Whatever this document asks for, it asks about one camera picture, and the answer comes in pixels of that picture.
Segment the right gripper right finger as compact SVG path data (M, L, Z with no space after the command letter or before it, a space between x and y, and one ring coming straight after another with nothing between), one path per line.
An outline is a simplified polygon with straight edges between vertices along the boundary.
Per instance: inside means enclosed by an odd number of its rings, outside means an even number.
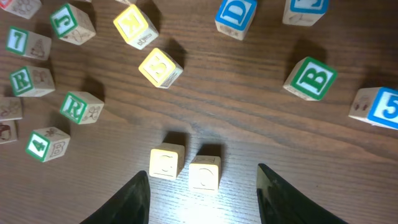
M257 166L256 188L262 224L347 224L265 164Z

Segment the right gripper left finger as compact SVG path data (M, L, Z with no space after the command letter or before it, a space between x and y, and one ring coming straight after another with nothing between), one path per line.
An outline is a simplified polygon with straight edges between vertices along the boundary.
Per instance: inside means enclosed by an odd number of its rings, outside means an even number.
M148 224L149 209L149 179L141 170L81 224Z

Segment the yellow C block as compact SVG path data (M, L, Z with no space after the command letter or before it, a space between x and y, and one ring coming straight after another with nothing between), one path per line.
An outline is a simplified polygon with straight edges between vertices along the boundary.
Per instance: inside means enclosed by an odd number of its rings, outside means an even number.
M185 146L163 142L150 150L149 175L175 180L184 167Z

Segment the yellow O block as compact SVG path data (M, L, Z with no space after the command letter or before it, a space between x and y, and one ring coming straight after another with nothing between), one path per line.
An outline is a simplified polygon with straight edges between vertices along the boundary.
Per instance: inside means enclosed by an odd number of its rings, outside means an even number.
M189 189L216 194L221 177L221 157L198 155L189 164Z

